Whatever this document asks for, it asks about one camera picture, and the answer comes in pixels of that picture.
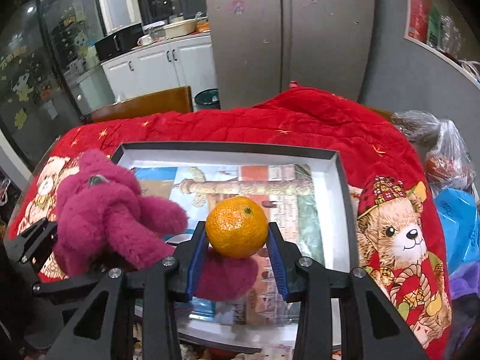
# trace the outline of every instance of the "trash can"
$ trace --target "trash can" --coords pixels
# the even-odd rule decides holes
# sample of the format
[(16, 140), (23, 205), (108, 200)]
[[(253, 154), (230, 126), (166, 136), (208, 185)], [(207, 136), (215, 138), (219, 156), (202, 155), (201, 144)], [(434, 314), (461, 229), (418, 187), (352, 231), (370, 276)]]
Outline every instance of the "trash can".
[(197, 93), (194, 100), (198, 109), (220, 109), (218, 89), (216, 88)]

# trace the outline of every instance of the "sticker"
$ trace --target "sticker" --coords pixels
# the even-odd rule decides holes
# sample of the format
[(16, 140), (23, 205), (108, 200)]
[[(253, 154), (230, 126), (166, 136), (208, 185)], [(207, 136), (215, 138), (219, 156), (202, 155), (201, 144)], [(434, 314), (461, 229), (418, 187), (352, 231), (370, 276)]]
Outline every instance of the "sticker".
[(27, 114), (25, 113), (25, 110), (21, 108), (20, 111), (15, 114), (15, 122), (13, 125), (20, 130), (26, 120)]
[(235, 15), (241, 15), (245, 10), (245, 1), (243, 0), (234, 0), (232, 1), (233, 13)]

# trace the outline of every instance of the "mandarin orange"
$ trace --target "mandarin orange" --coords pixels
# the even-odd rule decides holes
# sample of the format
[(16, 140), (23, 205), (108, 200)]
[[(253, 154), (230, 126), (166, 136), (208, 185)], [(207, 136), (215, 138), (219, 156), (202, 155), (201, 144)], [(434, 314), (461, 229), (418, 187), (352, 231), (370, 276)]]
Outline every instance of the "mandarin orange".
[(255, 254), (265, 244), (268, 220), (257, 203), (238, 196), (215, 206), (207, 216), (205, 231), (217, 252), (239, 259)]

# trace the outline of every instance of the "white cabinet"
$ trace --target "white cabinet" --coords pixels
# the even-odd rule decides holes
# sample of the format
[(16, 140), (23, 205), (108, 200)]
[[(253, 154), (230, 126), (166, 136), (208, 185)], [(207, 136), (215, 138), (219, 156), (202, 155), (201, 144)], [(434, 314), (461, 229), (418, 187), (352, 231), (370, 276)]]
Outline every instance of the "white cabinet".
[(171, 40), (102, 64), (115, 97), (191, 87), (192, 97), (217, 87), (210, 36)]
[(179, 85), (169, 44), (150, 47), (135, 53), (133, 68), (143, 95), (175, 88)]
[(210, 36), (170, 43), (180, 86), (190, 85), (191, 95), (217, 87)]
[(126, 55), (103, 64), (115, 98), (129, 99), (138, 96), (137, 76), (133, 71), (132, 55)]

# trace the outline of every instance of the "pink plush toy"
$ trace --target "pink plush toy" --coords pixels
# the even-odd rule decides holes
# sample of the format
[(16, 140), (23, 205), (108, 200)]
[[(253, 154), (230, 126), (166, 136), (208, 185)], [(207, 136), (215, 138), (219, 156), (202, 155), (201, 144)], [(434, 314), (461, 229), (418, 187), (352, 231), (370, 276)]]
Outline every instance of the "pink plush toy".
[[(57, 193), (58, 241), (54, 252), (68, 275), (86, 273), (105, 252), (117, 252), (136, 269), (150, 267), (174, 247), (161, 239), (187, 228), (185, 211), (164, 198), (144, 197), (135, 175), (101, 151), (88, 150), (80, 172), (62, 181)], [(254, 284), (252, 259), (230, 259), (209, 249), (196, 296), (236, 299)]]

